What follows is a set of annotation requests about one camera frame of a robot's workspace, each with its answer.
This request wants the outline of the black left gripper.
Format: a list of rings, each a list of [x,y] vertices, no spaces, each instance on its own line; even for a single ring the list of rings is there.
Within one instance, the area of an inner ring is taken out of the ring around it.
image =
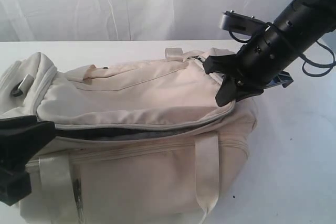
[[[1,202],[12,206],[32,191],[25,165],[56,137],[54,122],[32,116],[1,119]]]

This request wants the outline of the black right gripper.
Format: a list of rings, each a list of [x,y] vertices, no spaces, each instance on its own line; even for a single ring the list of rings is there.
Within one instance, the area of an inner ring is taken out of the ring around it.
[[[237,54],[208,56],[203,68],[206,74],[235,72],[234,77],[226,76],[215,96],[217,105],[223,107],[234,100],[261,95],[265,89],[281,85],[281,81],[285,87],[290,85],[290,74],[281,74],[301,54],[286,34],[270,25],[258,31]]]

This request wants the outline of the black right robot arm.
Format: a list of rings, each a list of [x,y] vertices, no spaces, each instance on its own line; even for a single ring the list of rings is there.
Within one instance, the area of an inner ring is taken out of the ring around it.
[[[328,74],[335,63],[309,60],[305,51],[326,33],[335,30],[335,0],[293,0],[273,22],[230,11],[220,27],[232,38],[249,36],[240,50],[228,56],[209,56],[203,63],[206,74],[224,76],[215,97],[219,106],[261,95],[265,89],[293,82],[286,68],[297,58]]]

